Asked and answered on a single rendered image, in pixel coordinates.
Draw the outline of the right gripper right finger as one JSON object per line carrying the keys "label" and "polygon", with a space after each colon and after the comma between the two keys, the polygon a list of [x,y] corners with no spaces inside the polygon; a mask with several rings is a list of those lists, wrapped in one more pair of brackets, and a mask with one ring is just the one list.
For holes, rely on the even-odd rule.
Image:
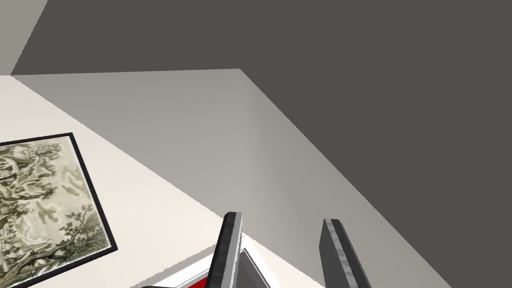
{"label": "right gripper right finger", "polygon": [[323,220],[319,254],[325,288],[372,288],[340,220]]}

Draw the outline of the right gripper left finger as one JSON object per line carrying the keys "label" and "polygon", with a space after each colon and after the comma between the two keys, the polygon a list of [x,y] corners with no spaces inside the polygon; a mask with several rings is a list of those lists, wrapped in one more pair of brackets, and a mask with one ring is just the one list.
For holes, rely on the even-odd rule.
{"label": "right gripper left finger", "polygon": [[242,240],[241,212],[223,217],[205,288],[236,288]]}

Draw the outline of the white framed red picture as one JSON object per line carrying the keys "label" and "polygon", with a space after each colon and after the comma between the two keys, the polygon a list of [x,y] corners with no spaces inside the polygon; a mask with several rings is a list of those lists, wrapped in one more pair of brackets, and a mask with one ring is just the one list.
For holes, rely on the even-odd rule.
{"label": "white framed red picture", "polygon": [[[235,288],[324,288],[244,234]],[[204,288],[214,247],[158,272],[133,288]]]}

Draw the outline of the black framed landscape picture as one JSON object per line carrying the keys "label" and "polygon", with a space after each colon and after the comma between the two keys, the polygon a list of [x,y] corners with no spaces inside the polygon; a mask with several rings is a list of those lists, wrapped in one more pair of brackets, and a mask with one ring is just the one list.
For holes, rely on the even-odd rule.
{"label": "black framed landscape picture", "polygon": [[29,288],[116,250],[73,133],[0,143],[0,288]]}

